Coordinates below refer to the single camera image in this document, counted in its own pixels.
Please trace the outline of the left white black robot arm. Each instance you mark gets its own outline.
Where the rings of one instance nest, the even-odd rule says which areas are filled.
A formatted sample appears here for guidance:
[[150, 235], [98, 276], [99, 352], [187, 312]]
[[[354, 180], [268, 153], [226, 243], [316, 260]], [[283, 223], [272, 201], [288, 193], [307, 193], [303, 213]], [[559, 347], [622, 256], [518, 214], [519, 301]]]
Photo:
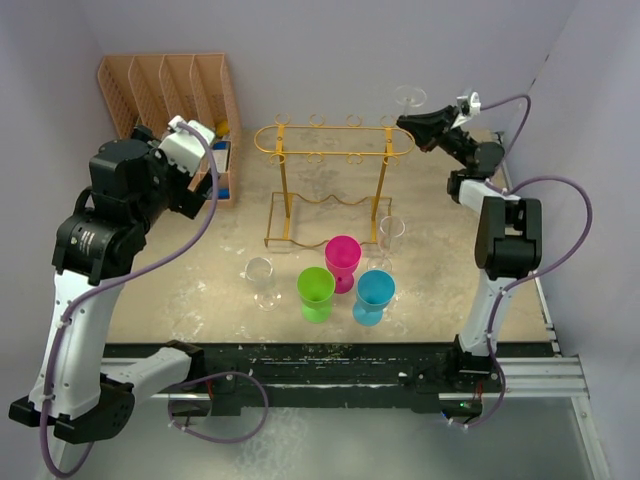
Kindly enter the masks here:
[[153, 271], [132, 269], [146, 237], [167, 210], [188, 218], [202, 208], [212, 186], [206, 175], [190, 184], [208, 140], [174, 133], [155, 139], [115, 140], [90, 160], [91, 184], [58, 228], [52, 258], [55, 304], [45, 356], [31, 392], [9, 409], [10, 419], [70, 444], [115, 437], [135, 406], [167, 387], [202, 387], [203, 354], [170, 341], [116, 373], [101, 370], [113, 311], [122, 288]]

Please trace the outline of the tall clear flute glass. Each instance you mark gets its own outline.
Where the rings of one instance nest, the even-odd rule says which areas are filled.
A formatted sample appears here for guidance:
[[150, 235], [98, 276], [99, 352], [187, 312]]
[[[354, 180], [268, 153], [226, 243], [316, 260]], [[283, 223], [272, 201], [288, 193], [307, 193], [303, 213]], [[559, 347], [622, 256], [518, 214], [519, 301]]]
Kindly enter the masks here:
[[426, 92], [419, 87], [400, 85], [393, 92], [394, 101], [400, 106], [397, 118], [410, 115], [414, 109], [424, 105], [427, 100]]

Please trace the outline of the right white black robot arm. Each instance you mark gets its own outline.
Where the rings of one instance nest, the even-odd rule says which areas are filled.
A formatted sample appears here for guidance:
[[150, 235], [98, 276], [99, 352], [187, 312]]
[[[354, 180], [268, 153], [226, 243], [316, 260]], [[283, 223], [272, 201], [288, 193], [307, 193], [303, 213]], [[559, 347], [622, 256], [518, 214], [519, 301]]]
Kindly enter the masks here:
[[542, 257], [541, 202], [492, 189], [488, 181], [505, 156], [502, 145], [479, 142], [457, 124], [458, 107], [434, 113], [402, 115], [396, 125], [424, 152], [440, 148], [462, 168], [447, 180], [451, 199], [478, 215], [474, 261], [479, 284], [469, 318], [456, 335], [445, 366], [446, 383], [467, 391], [494, 369], [495, 333], [500, 330], [512, 294], [508, 289], [537, 269]]

